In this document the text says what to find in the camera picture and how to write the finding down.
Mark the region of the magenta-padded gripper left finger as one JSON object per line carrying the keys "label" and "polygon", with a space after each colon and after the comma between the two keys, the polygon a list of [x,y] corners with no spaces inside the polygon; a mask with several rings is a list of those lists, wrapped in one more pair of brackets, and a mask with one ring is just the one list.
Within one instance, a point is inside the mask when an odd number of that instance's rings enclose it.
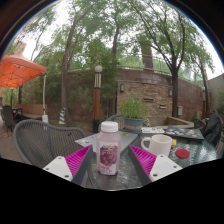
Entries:
{"label": "magenta-padded gripper left finger", "polygon": [[87,179],[87,168],[92,156],[93,147],[89,145],[66,157],[56,157],[44,167],[44,170],[82,186]]}

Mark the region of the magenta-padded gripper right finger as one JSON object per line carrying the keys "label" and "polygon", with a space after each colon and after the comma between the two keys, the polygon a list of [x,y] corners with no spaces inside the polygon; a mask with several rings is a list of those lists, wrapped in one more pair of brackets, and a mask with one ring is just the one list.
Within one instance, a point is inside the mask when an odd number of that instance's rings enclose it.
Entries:
{"label": "magenta-padded gripper right finger", "polygon": [[128,155],[143,186],[181,170],[164,154],[155,156],[134,145],[129,146]]}

